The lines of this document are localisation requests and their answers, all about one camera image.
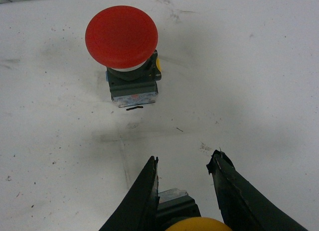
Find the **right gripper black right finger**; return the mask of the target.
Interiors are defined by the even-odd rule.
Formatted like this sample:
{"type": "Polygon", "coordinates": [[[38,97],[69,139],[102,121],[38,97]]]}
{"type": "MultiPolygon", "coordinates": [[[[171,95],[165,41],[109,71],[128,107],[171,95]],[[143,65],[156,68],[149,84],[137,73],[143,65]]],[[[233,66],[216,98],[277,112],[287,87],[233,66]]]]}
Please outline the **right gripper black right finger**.
{"type": "Polygon", "coordinates": [[[238,173],[229,157],[215,150],[206,165],[212,175],[224,223],[233,231],[304,231],[249,181],[238,173]]]}

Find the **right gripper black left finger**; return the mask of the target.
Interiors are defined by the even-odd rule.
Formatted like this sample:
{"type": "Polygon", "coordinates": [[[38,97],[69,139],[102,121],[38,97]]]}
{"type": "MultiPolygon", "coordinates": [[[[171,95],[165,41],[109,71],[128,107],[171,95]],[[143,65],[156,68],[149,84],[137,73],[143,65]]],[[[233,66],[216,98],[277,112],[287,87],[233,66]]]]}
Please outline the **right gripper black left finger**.
{"type": "Polygon", "coordinates": [[[151,156],[102,231],[154,231],[159,205],[158,158],[151,156]]]}

